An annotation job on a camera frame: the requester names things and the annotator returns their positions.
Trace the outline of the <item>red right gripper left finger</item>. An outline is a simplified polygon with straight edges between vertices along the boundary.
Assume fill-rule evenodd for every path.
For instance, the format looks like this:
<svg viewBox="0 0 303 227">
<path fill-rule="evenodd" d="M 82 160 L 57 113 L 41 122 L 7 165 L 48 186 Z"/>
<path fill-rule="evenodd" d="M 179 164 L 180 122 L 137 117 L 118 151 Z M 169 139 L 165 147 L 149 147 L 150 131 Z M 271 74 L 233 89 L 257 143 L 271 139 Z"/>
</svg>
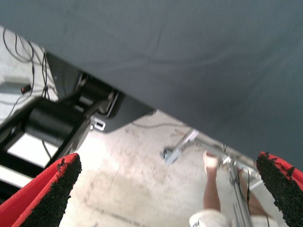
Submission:
<svg viewBox="0 0 303 227">
<path fill-rule="evenodd" d="M 80 156 L 66 155 L 0 206 L 2 227 L 58 227 L 81 173 Z"/>
</svg>

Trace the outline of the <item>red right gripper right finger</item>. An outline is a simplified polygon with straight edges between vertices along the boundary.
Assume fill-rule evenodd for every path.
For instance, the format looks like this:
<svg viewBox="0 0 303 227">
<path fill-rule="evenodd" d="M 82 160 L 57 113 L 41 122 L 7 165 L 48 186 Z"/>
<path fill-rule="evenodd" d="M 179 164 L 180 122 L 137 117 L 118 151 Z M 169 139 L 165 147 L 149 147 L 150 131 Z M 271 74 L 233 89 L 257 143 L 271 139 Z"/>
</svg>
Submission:
<svg viewBox="0 0 303 227">
<path fill-rule="evenodd" d="M 260 152 L 256 167 L 274 198 L 274 204 L 290 227 L 303 225 L 303 172 L 282 158 Z"/>
</svg>

